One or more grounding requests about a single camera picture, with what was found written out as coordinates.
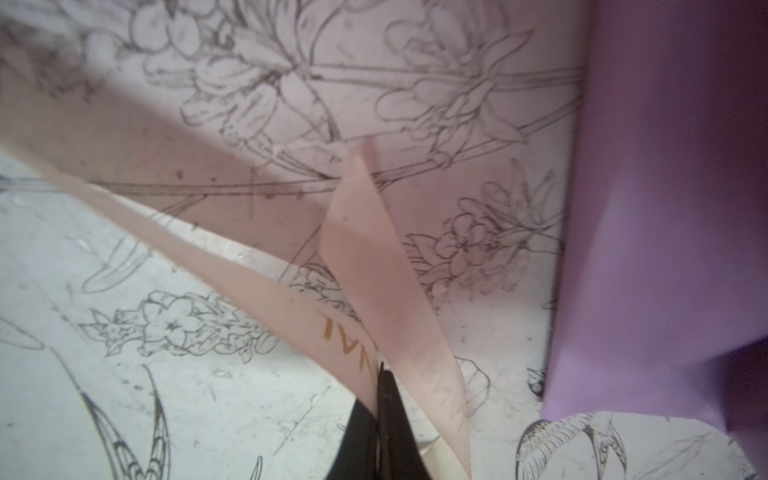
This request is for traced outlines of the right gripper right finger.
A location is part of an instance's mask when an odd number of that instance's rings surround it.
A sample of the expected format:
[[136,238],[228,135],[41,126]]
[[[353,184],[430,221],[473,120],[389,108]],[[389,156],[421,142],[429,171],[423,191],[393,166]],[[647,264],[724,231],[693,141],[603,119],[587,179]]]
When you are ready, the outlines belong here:
[[377,386],[379,476],[384,480],[430,480],[394,374],[380,364]]

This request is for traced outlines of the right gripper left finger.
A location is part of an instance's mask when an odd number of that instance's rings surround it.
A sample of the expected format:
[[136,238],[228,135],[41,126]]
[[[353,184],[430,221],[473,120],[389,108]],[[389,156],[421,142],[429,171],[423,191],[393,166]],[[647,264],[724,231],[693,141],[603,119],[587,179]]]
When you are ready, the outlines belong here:
[[377,419],[356,400],[326,480],[376,480],[377,456]]

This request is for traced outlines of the cream ribbon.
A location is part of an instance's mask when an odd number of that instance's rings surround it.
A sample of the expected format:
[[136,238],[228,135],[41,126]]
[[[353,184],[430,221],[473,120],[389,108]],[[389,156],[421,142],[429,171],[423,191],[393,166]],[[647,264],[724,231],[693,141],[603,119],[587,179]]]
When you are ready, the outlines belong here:
[[5,155],[198,277],[263,335],[312,359],[350,390],[377,424],[378,373],[384,363],[395,376],[430,477],[471,477],[463,375],[361,154],[346,156],[320,230],[323,262],[353,308],[347,315],[174,236],[157,219],[145,219],[126,206],[116,182],[90,182],[59,171],[39,140],[11,136],[19,114],[4,110],[2,117]]

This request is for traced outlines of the purple pink wrapping paper sheet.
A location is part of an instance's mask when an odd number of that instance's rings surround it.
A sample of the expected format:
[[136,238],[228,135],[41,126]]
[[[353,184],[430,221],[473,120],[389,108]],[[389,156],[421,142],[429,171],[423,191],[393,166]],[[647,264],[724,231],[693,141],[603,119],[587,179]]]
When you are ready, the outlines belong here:
[[599,1],[542,414],[696,419],[767,472],[767,5]]

